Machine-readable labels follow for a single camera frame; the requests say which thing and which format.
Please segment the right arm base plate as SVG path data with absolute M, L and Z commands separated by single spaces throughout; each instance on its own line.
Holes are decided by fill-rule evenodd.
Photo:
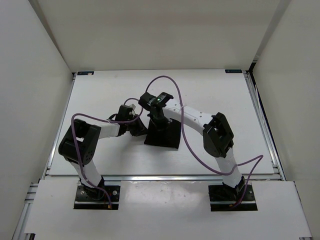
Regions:
M 231 211 L 257 211 L 257 203 L 254 190 L 251 184 L 248 184 L 243 195 L 244 189 L 237 196 L 228 195 L 226 188 L 222 185 L 209 185 L 208 195 L 211 212 L 231 212 Z

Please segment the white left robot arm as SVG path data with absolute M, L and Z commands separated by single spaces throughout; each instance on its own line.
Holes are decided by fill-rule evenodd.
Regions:
M 133 122 L 103 121 L 95 124 L 76 118 L 60 142 L 58 153 L 75 168 L 83 190 L 93 200 L 103 198 L 106 191 L 104 179 L 93 162 L 98 140 L 120 137 L 126 132 L 139 137 L 146 135 L 148 129 L 140 118 Z

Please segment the black skirt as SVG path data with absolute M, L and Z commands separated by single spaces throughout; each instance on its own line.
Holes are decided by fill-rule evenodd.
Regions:
M 149 121 L 147 135 L 144 140 L 145 145 L 178 149 L 180 141 L 181 123 L 179 121 L 172 119 L 163 130 L 158 130 L 156 125 L 151 120 Z

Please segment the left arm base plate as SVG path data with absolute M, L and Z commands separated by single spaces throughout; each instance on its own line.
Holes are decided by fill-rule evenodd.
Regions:
M 75 210 L 118 210 L 120 201 L 120 185 L 105 185 L 108 197 L 101 190 L 90 189 L 87 186 L 78 183 L 74 198 L 73 208 Z

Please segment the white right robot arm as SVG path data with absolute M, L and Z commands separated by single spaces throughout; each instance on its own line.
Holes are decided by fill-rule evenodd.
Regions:
M 215 158 L 222 175 L 216 197 L 235 201 L 242 195 L 245 180 L 234 158 L 234 134 L 224 114 L 203 113 L 182 105 L 166 92 L 158 96 L 145 92 L 138 103 L 149 112 L 146 145 L 178 149 L 185 136 L 183 127 L 192 128 L 202 136 L 204 150 Z

